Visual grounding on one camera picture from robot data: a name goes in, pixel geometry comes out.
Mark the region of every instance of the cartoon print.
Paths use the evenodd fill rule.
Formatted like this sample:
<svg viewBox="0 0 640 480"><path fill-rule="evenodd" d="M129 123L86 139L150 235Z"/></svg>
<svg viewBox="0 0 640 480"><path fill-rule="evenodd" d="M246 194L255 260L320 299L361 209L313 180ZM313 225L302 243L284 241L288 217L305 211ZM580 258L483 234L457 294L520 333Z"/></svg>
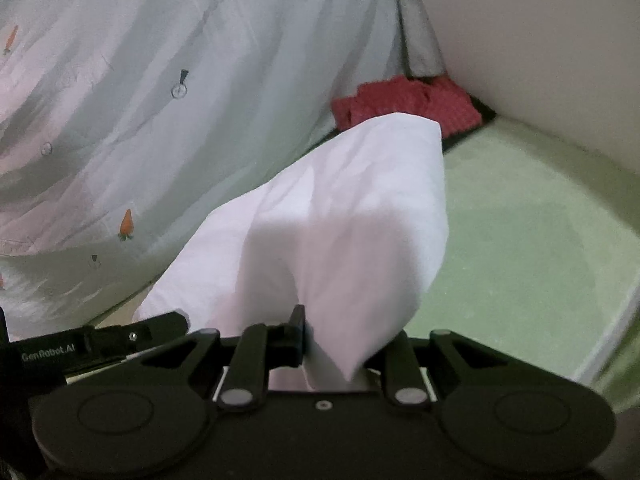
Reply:
<svg viewBox="0 0 640 480"><path fill-rule="evenodd" d="M47 155L51 155L51 153L53 153L53 146L51 145L50 142L45 142L41 147L40 147L40 153L43 156L47 156Z"/></svg>
<svg viewBox="0 0 640 480"><path fill-rule="evenodd" d="M171 96L174 99L182 99L185 95L187 95L187 87L184 84L184 80L187 79L188 75L188 70L180 71L180 82L176 83L176 85L171 88Z"/></svg>
<svg viewBox="0 0 640 480"><path fill-rule="evenodd" d="M6 46L4 48L4 55L6 56L8 53L11 52L11 46L12 44L14 44L15 41L15 35L18 34L18 26L16 25L14 27L14 30L11 31L11 34L9 35L9 39L6 40Z"/></svg>
<svg viewBox="0 0 640 480"><path fill-rule="evenodd" d="M122 224L120 224L120 233L118 236L121 241L133 238L133 219L131 218L131 209L127 209L127 212L122 219Z"/></svg>
<svg viewBox="0 0 640 480"><path fill-rule="evenodd" d="M98 255L97 254L92 254L91 255L91 261L89 262L89 266L94 270L98 270L98 269L100 269L101 265L102 264L100 263L100 260L98 259Z"/></svg>

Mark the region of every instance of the red cloth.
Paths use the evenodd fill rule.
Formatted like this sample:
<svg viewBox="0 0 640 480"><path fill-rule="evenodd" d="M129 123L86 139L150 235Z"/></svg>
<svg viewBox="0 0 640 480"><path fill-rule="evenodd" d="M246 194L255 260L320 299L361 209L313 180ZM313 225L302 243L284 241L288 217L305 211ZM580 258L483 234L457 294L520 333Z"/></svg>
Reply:
<svg viewBox="0 0 640 480"><path fill-rule="evenodd" d="M439 76L431 84L409 81L404 76L364 83L355 96L334 99L331 108L342 132L367 119L394 112L440 123L443 139L482 124L482 116L469 96L447 76Z"/></svg>

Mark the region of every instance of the white cloth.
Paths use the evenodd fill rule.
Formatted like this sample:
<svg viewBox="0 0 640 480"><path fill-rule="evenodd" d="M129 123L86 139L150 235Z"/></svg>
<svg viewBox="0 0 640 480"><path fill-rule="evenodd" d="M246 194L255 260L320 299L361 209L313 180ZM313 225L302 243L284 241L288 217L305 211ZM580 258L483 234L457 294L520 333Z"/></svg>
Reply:
<svg viewBox="0 0 640 480"><path fill-rule="evenodd" d="M418 308L447 235L439 125L373 118L209 214L134 320L179 309L190 330L233 336L301 303L308 387L361 387L363 362Z"/></svg>
<svg viewBox="0 0 640 480"><path fill-rule="evenodd" d="M0 0L0 41L12 337L135 293L327 134L332 98L400 70L396 0Z"/></svg>

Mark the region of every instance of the white towel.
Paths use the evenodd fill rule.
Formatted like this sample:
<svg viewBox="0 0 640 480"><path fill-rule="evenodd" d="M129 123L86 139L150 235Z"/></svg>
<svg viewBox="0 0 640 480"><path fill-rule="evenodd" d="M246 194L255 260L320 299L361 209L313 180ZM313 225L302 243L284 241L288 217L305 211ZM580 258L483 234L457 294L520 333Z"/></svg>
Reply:
<svg viewBox="0 0 640 480"><path fill-rule="evenodd" d="M134 320L180 309L191 330L233 336L301 303L310 340L299 383L361 388L363 362L414 315L447 235L440 127L374 118L211 212ZM291 387L296 373L279 371L270 388Z"/></svg>

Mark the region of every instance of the bed sheet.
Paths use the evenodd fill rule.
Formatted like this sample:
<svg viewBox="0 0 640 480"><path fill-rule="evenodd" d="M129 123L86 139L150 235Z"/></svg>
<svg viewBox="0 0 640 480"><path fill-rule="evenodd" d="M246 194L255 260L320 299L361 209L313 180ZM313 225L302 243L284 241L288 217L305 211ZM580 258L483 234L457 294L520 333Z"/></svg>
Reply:
<svg viewBox="0 0 640 480"><path fill-rule="evenodd" d="M331 98L401 71L398 0L0 0L0 38L13 338L135 293L328 133Z"/></svg>
<svg viewBox="0 0 640 480"><path fill-rule="evenodd" d="M612 399L594 380L638 308L640 178L505 118L445 167L449 244L409 334L450 328Z"/></svg>

